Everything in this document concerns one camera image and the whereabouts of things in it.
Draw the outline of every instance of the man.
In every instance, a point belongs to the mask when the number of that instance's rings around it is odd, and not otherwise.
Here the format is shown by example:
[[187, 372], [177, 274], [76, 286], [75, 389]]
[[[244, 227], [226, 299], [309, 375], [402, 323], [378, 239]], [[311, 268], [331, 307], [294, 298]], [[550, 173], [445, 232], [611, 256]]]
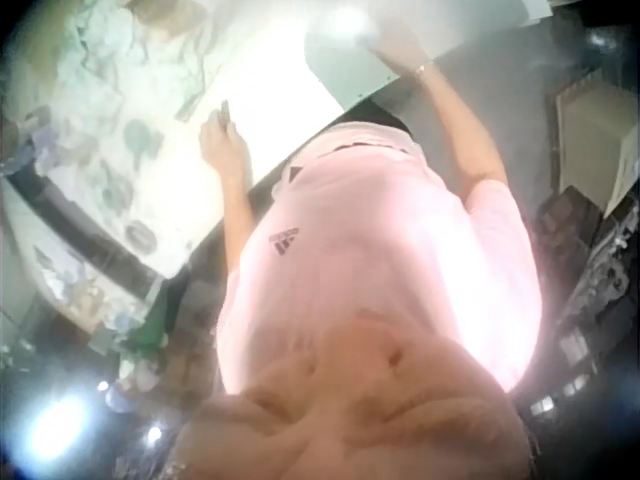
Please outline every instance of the man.
[[182, 433], [176, 478], [527, 473], [505, 392], [531, 358], [541, 299], [503, 163], [410, 33], [385, 31], [375, 51], [433, 102], [463, 193], [401, 129], [346, 123], [295, 156], [255, 226], [235, 126], [203, 125], [224, 197], [228, 395]]

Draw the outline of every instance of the bright light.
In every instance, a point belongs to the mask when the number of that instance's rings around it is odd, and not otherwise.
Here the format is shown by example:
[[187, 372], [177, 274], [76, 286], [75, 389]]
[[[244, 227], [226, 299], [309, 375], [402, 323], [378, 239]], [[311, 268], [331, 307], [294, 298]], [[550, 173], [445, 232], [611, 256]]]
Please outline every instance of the bright light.
[[162, 437], [162, 430], [158, 427], [151, 427], [147, 432], [147, 445], [152, 447]]
[[366, 12], [353, 5], [338, 8], [329, 24], [331, 34], [337, 38], [351, 40], [371, 33], [372, 26]]
[[567, 397], [571, 397], [576, 393], [576, 387], [573, 385], [573, 382], [567, 383], [563, 390]]
[[62, 454], [82, 430], [84, 405], [75, 398], [67, 398], [46, 409], [36, 420], [31, 446], [44, 459]]
[[536, 402], [533, 405], [531, 405], [531, 414], [537, 416], [537, 415], [540, 415], [541, 413], [553, 410], [554, 407], [555, 407], [555, 404], [553, 403], [553, 399], [551, 397], [544, 397], [539, 402]]
[[573, 384], [576, 386], [576, 390], [582, 390], [582, 388], [587, 384], [589, 380], [588, 375], [580, 375], [574, 381]]
[[553, 410], [553, 407], [555, 406], [553, 404], [553, 400], [551, 399], [551, 397], [544, 397], [541, 403], [542, 403], [543, 412], [548, 412], [549, 410]]

